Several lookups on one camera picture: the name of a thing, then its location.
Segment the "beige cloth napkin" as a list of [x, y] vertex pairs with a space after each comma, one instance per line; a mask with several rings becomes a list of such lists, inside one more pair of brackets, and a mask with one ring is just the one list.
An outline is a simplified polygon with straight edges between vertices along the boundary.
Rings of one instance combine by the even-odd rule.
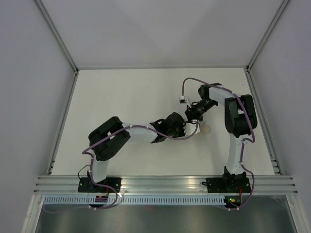
[[200, 126], [200, 133], [207, 135], [211, 132], [211, 127], [209, 125], [201, 125]]

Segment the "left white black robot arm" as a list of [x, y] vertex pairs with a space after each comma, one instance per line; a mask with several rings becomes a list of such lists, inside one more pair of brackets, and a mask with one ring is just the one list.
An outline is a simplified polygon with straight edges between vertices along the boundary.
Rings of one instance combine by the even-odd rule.
[[121, 148], [129, 141], [160, 143], [171, 138], [186, 135], [186, 122], [176, 112], [166, 119], [159, 119], [142, 127], [134, 127], [122, 122], [117, 116], [110, 118], [93, 130], [89, 136], [89, 146], [92, 147], [93, 164], [89, 187], [95, 192], [102, 192], [106, 187], [107, 168]]

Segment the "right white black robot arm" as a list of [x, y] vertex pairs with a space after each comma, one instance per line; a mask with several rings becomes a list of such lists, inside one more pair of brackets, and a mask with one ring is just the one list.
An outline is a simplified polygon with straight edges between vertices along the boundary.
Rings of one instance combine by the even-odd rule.
[[208, 193], [250, 193], [251, 186], [243, 163], [247, 141], [254, 143], [254, 129], [258, 125], [251, 95], [238, 96], [220, 83], [204, 84], [198, 89], [201, 100], [187, 105], [188, 122], [202, 121], [203, 114], [213, 106], [224, 107], [224, 123], [230, 137], [228, 161], [220, 178], [206, 178], [202, 185]]

